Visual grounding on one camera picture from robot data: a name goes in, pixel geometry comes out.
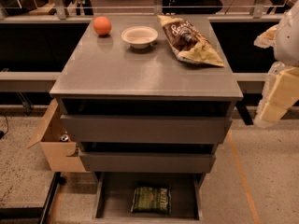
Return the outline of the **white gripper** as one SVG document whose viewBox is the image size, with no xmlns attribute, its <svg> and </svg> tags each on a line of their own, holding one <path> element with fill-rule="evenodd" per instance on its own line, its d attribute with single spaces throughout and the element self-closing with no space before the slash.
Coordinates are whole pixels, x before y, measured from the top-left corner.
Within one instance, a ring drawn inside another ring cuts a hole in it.
<svg viewBox="0 0 299 224">
<path fill-rule="evenodd" d="M 254 45 L 267 49 L 274 47 L 278 61 L 299 66 L 299 1 L 287 11 L 279 24 L 273 25 L 254 40 Z M 268 128 L 278 123 L 288 109 L 299 101 L 299 68 L 284 69 L 277 75 L 267 102 L 262 99 L 254 124 Z"/>
</svg>

